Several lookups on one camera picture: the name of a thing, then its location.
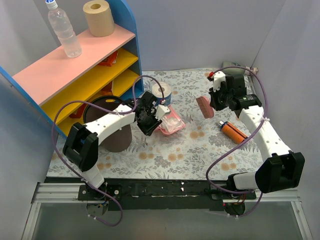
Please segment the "pink hand brush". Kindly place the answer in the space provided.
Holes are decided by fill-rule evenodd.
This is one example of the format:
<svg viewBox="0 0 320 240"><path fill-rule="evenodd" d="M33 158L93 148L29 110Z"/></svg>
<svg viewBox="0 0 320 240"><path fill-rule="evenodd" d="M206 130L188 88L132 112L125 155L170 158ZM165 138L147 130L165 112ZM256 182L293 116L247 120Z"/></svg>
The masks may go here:
<svg viewBox="0 0 320 240"><path fill-rule="evenodd" d="M210 106L210 101L206 96L197 97L195 100L205 119L211 119L214 117L214 109Z"/></svg>

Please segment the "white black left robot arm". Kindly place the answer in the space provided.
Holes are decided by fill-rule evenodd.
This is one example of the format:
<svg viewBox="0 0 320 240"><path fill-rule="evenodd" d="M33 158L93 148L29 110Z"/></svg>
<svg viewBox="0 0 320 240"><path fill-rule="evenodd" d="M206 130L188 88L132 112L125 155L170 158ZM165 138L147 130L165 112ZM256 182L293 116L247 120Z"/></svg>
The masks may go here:
<svg viewBox="0 0 320 240"><path fill-rule="evenodd" d="M112 111L93 103L91 106L107 114L85 124L73 124L62 152L80 170L80 178L90 186L89 194L95 200L101 200L107 191L97 166L99 145L116 131L133 123L137 123L144 135L150 136L171 111L158 103L157 97L149 91L140 98L125 100Z"/></svg>

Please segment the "pink dustpan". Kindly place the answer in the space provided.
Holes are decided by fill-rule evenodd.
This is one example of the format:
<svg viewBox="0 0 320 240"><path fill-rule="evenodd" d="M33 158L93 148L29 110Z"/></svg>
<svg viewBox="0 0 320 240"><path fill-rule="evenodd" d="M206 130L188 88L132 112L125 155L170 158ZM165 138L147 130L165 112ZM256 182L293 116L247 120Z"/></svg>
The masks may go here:
<svg viewBox="0 0 320 240"><path fill-rule="evenodd" d="M162 118L162 123L157 127L157 129L165 136L172 135L186 126L176 111L171 106L168 106L168 108L170 114L164 116Z"/></svg>

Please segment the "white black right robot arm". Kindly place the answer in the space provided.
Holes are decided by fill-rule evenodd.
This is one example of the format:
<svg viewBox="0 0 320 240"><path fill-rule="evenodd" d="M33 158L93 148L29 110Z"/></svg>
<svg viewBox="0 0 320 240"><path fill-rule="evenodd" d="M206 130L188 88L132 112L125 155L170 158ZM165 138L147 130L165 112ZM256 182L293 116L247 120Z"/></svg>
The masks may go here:
<svg viewBox="0 0 320 240"><path fill-rule="evenodd" d="M256 143L263 164L256 171L235 173L228 177L226 187L217 189L227 192L232 199L259 190L263 194L296 188L299 185L305 158L293 152L279 137L266 117L267 107L262 106L255 94L248 94L244 76L225 75L222 71L211 72L208 80L210 106L220 111L229 108L250 132L248 139Z"/></svg>

